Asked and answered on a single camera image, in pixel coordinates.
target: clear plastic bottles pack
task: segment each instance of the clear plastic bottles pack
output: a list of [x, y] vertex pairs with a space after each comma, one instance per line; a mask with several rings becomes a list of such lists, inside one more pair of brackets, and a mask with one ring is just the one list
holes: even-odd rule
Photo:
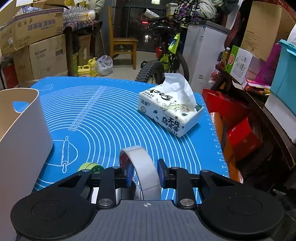
[[89, 19], [89, 10], [86, 7], [72, 7], [64, 9], [64, 23], [74, 21], [86, 21]]

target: bicycle tire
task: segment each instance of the bicycle tire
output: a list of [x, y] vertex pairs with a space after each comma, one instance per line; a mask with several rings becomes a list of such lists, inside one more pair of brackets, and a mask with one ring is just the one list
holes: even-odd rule
[[149, 79], [154, 76], [156, 84], [160, 85], [164, 81], [163, 64], [158, 60], [148, 61], [140, 70], [136, 81], [148, 83]]
[[183, 71], [184, 71], [184, 78], [189, 82], [189, 68], [188, 68], [186, 60], [184, 59], [183, 55], [179, 51], [176, 52], [176, 57], [178, 60], [177, 65], [175, 67], [176, 70], [177, 70], [179, 63], [180, 63], [183, 68]]

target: metal screw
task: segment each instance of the metal screw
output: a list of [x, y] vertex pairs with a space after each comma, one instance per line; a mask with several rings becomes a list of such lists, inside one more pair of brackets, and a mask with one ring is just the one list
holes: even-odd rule
[[194, 201], [192, 199], [185, 198], [185, 199], [182, 199], [180, 201], [180, 204], [182, 206], [189, 207], [189, 206], [192, 206], [194, 204]]
[[103, 198], [101, 200], [99, 200], [99, 205], [107, 207], [110, 206], [113, 203], [113, 201], [109, 198]]

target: beige storage basket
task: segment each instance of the beige storage basket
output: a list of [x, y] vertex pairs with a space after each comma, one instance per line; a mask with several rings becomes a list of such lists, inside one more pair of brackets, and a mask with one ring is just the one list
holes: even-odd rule
[[[13, 107], [16, 101], [29, 105], [19, 113]], [[10, 211], [32, 192], [52, 143], [38, 90], [0, 91], [0, 240], [15, 241]]]

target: tissue packaging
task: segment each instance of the tissue packaging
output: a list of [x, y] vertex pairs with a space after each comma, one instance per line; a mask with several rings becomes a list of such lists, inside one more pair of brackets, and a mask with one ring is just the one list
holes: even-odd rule
[[179, 91], [165, 93], [164, 84], [140, 92], [138, 109], [169, 132], [181, 137], [197, 124], [204, 108], [196, 102], [192, 108], [184, 98], [180, 98]]

